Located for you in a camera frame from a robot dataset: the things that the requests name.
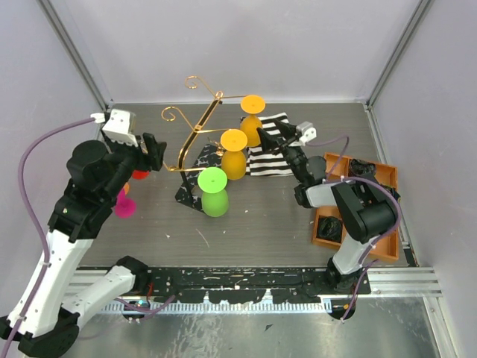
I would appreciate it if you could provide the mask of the yellow wine glass cluster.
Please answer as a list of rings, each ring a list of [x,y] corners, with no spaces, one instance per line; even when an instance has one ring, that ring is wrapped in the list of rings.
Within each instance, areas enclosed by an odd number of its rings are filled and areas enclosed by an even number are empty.
[[[265,109],[265,100],[258,95],[246,95],[241,100],[241,109],[247,114],[240,124],[240,129],[247,136],[247,147],[256,147],[260,145],[257,129],[262,128],[258,115]]]

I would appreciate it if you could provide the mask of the gold wine glass rack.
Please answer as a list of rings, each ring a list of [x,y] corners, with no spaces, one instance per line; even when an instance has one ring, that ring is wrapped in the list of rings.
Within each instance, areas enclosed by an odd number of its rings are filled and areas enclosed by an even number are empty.
[[[180,176],[180,186],[174,194],[177,203],[201,212],[202,192],[198,186],[200,173],[210,167],[220,166],[220,156],[224,150],[218,143],[218,137],[230,129],[225,120],[213,118],[221,114],[220,108],[228,101],[247,101],[249,94],[230,95],[221,89],[211,87],[199,75],[190,75],[184,80],[187,89],[193,91],[202,88],[210,95],[204,108],[192,116],[180,104],[173,104],[162,109],[160,118],[167,123],[182,122],[184,138],[177,145],[177,156],[173,163],[164,167]]]

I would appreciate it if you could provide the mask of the pink plastic wine glass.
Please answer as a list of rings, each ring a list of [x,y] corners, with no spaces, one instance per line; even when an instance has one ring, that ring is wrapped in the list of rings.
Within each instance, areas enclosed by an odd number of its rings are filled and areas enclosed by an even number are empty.
[[[122,189],[116,199],[116,205],[114,206],[114,213],[116,216],[122,219],[131,217],[136,212],[136,202],[128,198],[126,190]]]

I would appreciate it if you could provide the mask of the green plastic wine glass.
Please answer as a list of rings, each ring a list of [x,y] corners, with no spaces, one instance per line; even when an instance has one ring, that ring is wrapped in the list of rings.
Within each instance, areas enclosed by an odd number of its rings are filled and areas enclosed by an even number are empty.
[[[202,191],[202,209],[208,216],[223,216],[229,209],[226,191],[227,175],[218,167],[204,169],[198,176],[198,186]]]

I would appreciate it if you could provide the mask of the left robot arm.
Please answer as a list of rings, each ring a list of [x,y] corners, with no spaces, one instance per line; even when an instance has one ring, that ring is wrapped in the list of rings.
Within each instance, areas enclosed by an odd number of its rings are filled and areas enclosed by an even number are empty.
[[[101,308],[125,293],[142,295],[149,287],[148,266],[130,256],[73,298],[64,297],[79,262],[113,213],[134,171],[158,172],[166,142],[142,136],[146,148],[110,139],[77,145],[66,164],[70,179],[54,206],[34,274],[14,310],[1,317],[1,338],[17,342],[27,357],[61,357],[80,330]]]

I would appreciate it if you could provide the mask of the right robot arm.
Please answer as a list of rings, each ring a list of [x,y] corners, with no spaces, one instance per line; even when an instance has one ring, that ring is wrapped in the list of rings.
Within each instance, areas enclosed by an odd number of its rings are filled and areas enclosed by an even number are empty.
[[[315,146],[317,130],[310,122],[274,123],[278,136],[257,130],[265,153],[281,154],[298,181],[297,203],[305,208],[336,207],[346,230],[338,251],[329,259],[325,282],[331,291],[345,293],[363,272],[363,263],[376,244],[393,233],[402,218],[398,201],[377,180],[344,177],[331,180],[322,156],[307,157],[302,147]]]

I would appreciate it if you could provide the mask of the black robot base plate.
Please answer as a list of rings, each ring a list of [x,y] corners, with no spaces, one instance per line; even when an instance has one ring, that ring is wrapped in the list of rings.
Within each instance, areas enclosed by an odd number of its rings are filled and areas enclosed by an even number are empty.
[[[163,302],[170,296],[186,304],[259,303],[267,293],[273,304],[319,303],[324,295],[352,294],[355,283],[331,288],[325,271],[312,267],[156,267],[150,268],[138,288],[122,294],[150,296]]]

